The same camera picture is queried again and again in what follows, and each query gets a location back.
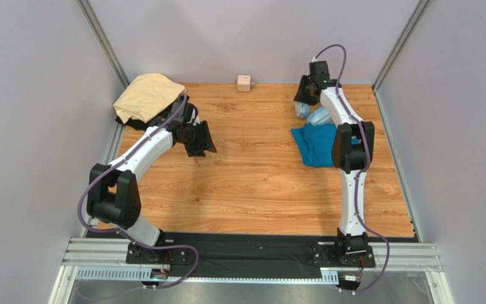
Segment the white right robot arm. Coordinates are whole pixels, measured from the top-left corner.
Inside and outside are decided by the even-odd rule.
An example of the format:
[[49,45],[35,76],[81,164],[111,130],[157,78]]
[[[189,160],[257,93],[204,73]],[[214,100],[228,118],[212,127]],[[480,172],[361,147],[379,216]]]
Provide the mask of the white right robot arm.
[[364,189],[373,149],[374,124],[364,122],[347,101],[339,82],[310,75],[301,77],[294,101],[320,103],[336,125],[332,161],[342,185],[342,215],[333,246],[340,263],[357,260],[368,251],[364,220]]

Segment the beige t shirt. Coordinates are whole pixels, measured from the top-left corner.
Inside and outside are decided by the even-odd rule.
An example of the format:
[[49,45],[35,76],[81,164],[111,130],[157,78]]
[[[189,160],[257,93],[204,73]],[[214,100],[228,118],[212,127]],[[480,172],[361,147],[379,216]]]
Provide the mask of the beige t shirt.
[[146,123],[186,91],[184,85],[170,80],[161,73],[146,73],[137,76],[128,85],[113,108],[123,123],[129,120]]

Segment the blue t shirt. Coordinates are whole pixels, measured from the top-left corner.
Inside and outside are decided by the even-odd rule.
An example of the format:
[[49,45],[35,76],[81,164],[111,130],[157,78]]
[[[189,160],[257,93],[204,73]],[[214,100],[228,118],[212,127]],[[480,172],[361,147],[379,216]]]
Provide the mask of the blue t shirt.
[[330,123],[325,125],[309,125],[291,129],[302,162],[307,167],[334,167],[332,159],[333,143],[337,133],[337,126]]

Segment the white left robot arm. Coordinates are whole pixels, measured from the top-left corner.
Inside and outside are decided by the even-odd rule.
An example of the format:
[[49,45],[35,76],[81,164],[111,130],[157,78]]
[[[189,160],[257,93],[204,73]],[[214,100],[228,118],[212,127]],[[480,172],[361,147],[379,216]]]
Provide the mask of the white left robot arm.
[[114,231],[141,248],[168,250],[163,231],[141,214],[139,182],[153,163],[176,144],[184,145],[189,157],[216,152],[205,120],[149,127],[119,158],[92,167],[90,184],[81,199],[87,214],[113,226]]

